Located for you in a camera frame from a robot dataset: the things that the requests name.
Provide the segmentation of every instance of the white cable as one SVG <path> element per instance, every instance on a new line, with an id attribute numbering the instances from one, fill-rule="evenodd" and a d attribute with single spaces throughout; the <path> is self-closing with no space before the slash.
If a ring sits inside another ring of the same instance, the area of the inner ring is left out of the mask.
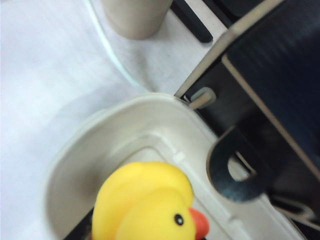
<path id="1" fill-rule="evenodd" d="M 89 15 L 91 17 L 91 20 L 93 22 L 94 28 L 98 33 L 99 38 L 101 39 L 102 45 L 104 49 L 106 50 L 108 56 L 110 57 L 111 61 L 114 63 L 115 67 L 123 74 L 124 78 L 134 87 L 139 88 L 143 92 L 149 92 L 148 89 L 146 89 L 142 84 L 135 81 L 131 74 L 128 72 L 128 70 L 122 65 L 119 58 L 117 57 L 116 53 L 114 52 L 106 33 L 98 19 L 97 12 L 95 10 L 95 7 L 93 6 L 93 3 L 91 0 L 84 0 L 84 4 L 87 7 L 89 11 Z"/>

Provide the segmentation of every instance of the plastic container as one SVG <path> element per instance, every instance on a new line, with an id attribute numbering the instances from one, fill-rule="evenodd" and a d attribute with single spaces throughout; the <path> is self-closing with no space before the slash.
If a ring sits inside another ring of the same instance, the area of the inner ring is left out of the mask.
<path id="1" fill-rule="evenodd" d="M 210 221 L 208 240 L 302 240 L 266 196 L 235 203 L 219 195 L 206 171 L 216 136 L 178 98 L 148 93 L 92 115 L 57 156 L 44 193 L 47 240 L 63 239 L 93 207 L 105 179 L 133 161 L 165 161 L 189 177 L 194 206 Z M 235 177 L 246 173 L 231 161 Z"/>
<path id="2" fill-rule="evenodd" d="M 158 31 L 173 0 L 101 0 L 110 26 L 128 39 L 145 39 Z"/>

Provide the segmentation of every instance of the duck beak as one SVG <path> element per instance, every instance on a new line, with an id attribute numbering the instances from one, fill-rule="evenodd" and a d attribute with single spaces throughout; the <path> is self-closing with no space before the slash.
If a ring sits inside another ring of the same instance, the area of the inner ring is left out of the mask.
<path id="1" fill-rule="evenodd" d="M 206 216 L 198 210 L 189 207 L 189 212 L 195 224 L 195 239 L 203 239 L 209 232 L 209 221 Z"/>

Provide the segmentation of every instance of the rubber duck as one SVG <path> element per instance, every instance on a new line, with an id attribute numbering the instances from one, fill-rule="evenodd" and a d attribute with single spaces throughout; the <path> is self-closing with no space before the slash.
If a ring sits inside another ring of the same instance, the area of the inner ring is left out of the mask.
<path id="1" fill-rule="evenodd" d="M 209 232 L 192 208 L 187 176 L 165 162 L 133 162 L 100 188 L 92 215 L 92 240 L 200 240 Z"/>

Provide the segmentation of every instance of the beige cup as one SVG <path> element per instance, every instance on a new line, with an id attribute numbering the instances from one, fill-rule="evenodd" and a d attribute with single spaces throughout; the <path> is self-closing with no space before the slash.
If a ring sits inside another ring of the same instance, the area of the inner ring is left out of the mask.
<path id="1" fill-rule="evenodd" d="M 101 0 L 113 30 L 128 39 L 145 39 L 160 28 L 173 0 Z"/>

